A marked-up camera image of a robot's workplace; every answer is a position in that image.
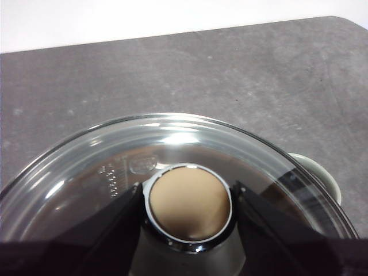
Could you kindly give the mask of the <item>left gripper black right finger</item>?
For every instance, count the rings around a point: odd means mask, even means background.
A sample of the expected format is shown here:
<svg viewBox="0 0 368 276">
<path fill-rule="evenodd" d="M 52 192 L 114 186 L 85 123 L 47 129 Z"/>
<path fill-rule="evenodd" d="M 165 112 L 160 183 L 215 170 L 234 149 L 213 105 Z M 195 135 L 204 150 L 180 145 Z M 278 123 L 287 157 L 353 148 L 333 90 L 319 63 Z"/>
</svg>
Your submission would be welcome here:
<svg viewBox="0 0 368 276">
<path fill-rule="evenodd" d="M 366 239 L 326 237 L 240 181 L 233 205 L 251 275 L 367 275 Z"/>
</svg>

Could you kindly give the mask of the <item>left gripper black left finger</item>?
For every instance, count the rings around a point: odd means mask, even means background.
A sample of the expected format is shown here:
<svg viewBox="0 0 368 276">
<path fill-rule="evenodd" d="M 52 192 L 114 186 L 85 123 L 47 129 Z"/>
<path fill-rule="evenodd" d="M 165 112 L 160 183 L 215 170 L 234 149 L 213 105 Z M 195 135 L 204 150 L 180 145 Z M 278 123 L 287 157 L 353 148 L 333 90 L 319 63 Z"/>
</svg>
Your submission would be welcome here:
<svg viewBox="0 0 368 276">
<path fill-rule="evenodd" d="M 1 275 L 128 275 L 143 219 L 143 185 L 46 241 L 1 243 Z"/>
</svg>

